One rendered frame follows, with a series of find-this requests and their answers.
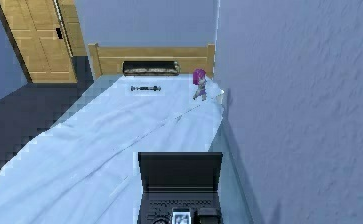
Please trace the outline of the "wooden room door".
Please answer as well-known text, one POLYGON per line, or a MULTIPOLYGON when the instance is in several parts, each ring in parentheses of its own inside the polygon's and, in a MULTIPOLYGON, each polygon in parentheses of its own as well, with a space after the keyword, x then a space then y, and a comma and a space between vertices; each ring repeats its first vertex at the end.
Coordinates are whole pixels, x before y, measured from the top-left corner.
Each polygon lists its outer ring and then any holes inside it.
POLYGON ((75 0, 0 0, 0 21, 29 82, 82 81, 76 59, 87 52, 75 0))

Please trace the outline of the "purple-haired doll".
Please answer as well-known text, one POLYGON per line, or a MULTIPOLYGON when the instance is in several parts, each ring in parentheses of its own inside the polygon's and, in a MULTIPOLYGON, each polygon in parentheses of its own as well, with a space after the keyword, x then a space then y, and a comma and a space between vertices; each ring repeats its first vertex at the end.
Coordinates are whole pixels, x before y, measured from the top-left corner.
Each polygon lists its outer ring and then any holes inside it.
POLYGON ((196 69, 193 72, 193 84, 197 86, 197 90, 193 96, 193 99, 202 97, 202 100, 206 100, 206 72, 203 69, 196 69))

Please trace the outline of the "black laptop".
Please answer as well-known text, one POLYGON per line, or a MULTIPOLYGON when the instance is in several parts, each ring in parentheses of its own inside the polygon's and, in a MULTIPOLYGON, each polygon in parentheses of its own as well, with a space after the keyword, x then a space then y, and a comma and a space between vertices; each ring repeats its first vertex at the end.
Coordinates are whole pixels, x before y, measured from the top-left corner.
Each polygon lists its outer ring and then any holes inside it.
POLYGON ((214 208, 221 216, 220 152, 140 152, 142 199, 137 224, 169 217, 173 208, 214 208))

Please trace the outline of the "black pillow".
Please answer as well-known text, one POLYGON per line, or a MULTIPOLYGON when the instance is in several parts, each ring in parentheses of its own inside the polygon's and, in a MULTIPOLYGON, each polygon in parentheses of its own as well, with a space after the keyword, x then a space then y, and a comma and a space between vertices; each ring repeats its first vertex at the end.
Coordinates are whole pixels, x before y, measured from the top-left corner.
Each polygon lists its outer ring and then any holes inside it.
POLYGON ((125 76, 178 76, 181 68, 176 61, 124 61, 125 76))

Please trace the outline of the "white bed with wooden headboard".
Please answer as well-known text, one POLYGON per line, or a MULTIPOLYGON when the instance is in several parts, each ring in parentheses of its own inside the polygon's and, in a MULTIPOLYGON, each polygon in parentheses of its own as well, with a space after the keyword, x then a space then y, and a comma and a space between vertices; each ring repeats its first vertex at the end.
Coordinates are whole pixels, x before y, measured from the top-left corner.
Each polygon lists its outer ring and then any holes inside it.
POLYGON ((205 101, 192 98, 189 74, 109 81, 1 168, 0 224, 137 224, 139 152, 222 150, 224 92, 213 79, 205 101))

